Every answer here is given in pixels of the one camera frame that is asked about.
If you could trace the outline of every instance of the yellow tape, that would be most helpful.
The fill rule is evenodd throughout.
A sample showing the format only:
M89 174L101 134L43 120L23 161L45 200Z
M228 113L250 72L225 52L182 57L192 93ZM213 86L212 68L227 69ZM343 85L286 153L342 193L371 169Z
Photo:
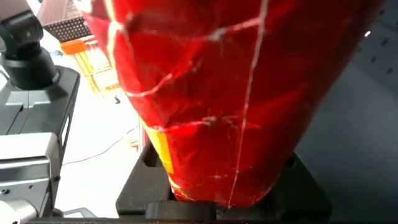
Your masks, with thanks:
M155 147L160 159L162 160L164 168L169 174L174 174L172 158L170 157L169 144L167 143L166 134L148 127L142 119L141 121L152 145Z

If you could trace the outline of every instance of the gray machine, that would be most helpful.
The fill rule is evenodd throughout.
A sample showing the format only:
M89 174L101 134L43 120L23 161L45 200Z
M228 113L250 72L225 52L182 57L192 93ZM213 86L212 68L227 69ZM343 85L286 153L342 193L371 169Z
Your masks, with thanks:
M60 215L55 196L80 76L53 64L24 0L1 4L0 223L18 224Z

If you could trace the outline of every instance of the black base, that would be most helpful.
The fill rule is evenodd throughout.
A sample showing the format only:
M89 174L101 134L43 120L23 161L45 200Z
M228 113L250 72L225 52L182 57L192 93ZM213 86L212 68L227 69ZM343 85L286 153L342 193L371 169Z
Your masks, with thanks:
M118 214L123 218L328 220L331 214L331 202L296 155L286 163L263 201L249 208L216 207L213 203L175 201L167 174L150 142L116 202Z

